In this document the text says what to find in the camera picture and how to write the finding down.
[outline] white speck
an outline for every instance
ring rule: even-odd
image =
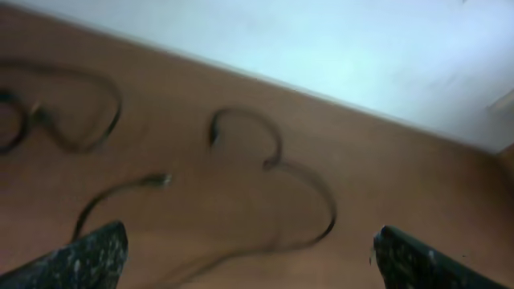
[[[68,263],[70,263],[70,262],[73,260],[73,258],[74,258],[74,257],[75,257],[75,252],[74,252],[74,251],[72,251],[72,252],[68,255],[68,257],[67,257],[67,261],[68,261]]]
[[[75,261],[75,265],[73,267],[73,270],[75,271],[75,273],[79,272],[79,270],[80,270],[80,260],[76,260]]]
[[[59,251],[55,250],[55,251],[51,252],[51,255],[49,258],[55,258],[55,257],[57,257],[57,254],[59,254]]]
[[[434,253],[434,251],[431,250],[430,252],[428,252],[428,258],[432,262],[432,264],[434,264],[434,265],[437,264],[437,262],[435,261],[435,253]]]

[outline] cord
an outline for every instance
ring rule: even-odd
[[[76,241],[80,237],[82,229],[84,228],[84,224],[88,220],[89,215],[91,214],[93,209],[95,209],[95,207],[102,201],[105,201],[108,198],[115,196],[119,193],[124,193],[127,191],[127,189],[131,189],[134,187],[165,187],[170,182],[171,175],[166,173],[156,173],[137,179],[135,181],[128,181],[121,185],[115,185],[112,188],[106,189],[105,191],[98,193],[91,201],[89,201],[89,203],[80,212],[79,218],[77,219],[77,222],[75,224],[75,229],[73,230],[73,235],[71,236],[70,243]]]
[[[16,132],[16,135],[11,140],[7,141],[7,144],[0,147],[0,154],[5,154],[17,147],[23,139],[25,139],[25,136],[29,132],[30,117],[25,108],[7,90],[0,90],[0,103],[10,106],[16,114],[18,114],[20,121],[19,130]]]
[[[89,144],[80,144],[69,140],[56,125],[55,119],[43,107],[37,107],[33,112],[26,109],[22,101],[17,98],[14,93],[8,92],[6,89],[2,89],[3,94],[12,95],[9,99],[2,99],[2,102],[8,103],[11,107],[22,116],[25,121],[25,126],[22,124],[20,132],[17,137],[10,141],[7,145],[0,147],[0,153],[8,153],[11,149],[17,147],[22,140],[27,136],[30,128],[36,124],[42,124],[46,129],[47,133],[54,140],[54,142],[63,150],[71,153],[90,153],[102,145],[112,133],[112,130],[116,127],[118,120],[121,117],[121,110],[123,104],[123,97],[120,89],[115,83],[108,77],[99,75],[92,71],[84,70],[83,68],[65,67],[61,65],[54,65],[48,63],[42,63],[29,59],[18,59],[18,58],[6,58],[0,59],[0,69],[20,69],[23,71],[30,71],[37,74],[45,75],[68,75],[72,77],[83,78],[92,83],[97,84],[103,89],[107,90],[109,94],[116,101],[116,112],[111,120],[109,126],[105,129],[102,135]]]
[[[293,177],[296,177],[303,181],[305,184],[310,185],[324,200],[328,212],[330,214],[330,222],[325,227],[325,229],[320,232],[316,237],[309,239],[304,242],[294,242],[292,244],[288,244],[282,247],[272,247],[272,246],[263,246],[255,249],[246,249],[246,250],[235,250],[233,252],[222,255],[221,257],[215,259],[214,261],[207,263],[206,265],[200,267],[195,272],[190,275],[187,275],[185,278],[182,278],[175,284],[173,284],[173,288],[180,287],[181,285],[188,283],[192,279],[195,279],[201,275],[204,275],[215,267],[232,260],[234,258],[246,257],[250,255],[258,255],[258,254],[275,254],[275,253],[286,253],[295,250],[303,250],[307,249],[311,246],[316,245],[318,242],[326,238],[330,232],[333,230],[336,219],[337,219],[337,203],[330,191],[328,185],[324,182],[323,178],[319,176],[316,172],[311,170],[305,165],[301,165],[292,161],[285,161],[282,158],[283,152],[283,141],[282,136],[279,132],[278,126],[273,123],[268,118],[261,116],[260,114],[253,112],[252,110],[248,110],[245,108],[222,108],[214,113],[212,116],[209,128],[208,128],[208,142],[209,146],[212,148],[219,140],[219,125],[218,122],[222,118],[222,116],[228,116],[230,114],[239,115],[239,116],[248,116],[254,120],[257,120],[260,124],[262,124],[273,136],[275,140],[275,151],[274,153],[268,157],[263,163],[263,169],[266,171],[270,171],[272,169],[281,169],[286,173],[291,174]]]

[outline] wooden floor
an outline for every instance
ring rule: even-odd
[[[270,242],[277,230],[281,242],[315,233],[327,222],[322,202],[294,179],[260,170],[272,142],[259,126],[227,118],[219,148],[206,149],[212,111],[241,105],[276,120],[286,156],[323,174],[339,219],[311,250],[233,260],[184,288],[383,288],[369,253],[385,224],[514,287],[512,189],[484,153],[8,7],[0,8],[0,39],[1,57],[102,71],[126,95],[99,152],[64,153],[36,130],[0,159],[1,272],[63,245],[95,193],[150,172],[171,172],[173,185],[115,197],[88,223],[90,230],[119,218],[127,226],[119,288],[166,288],[212,256]],[[107,97],[72,79],[11,71],[0,81],[54,109],[75,137],[112,113]]]

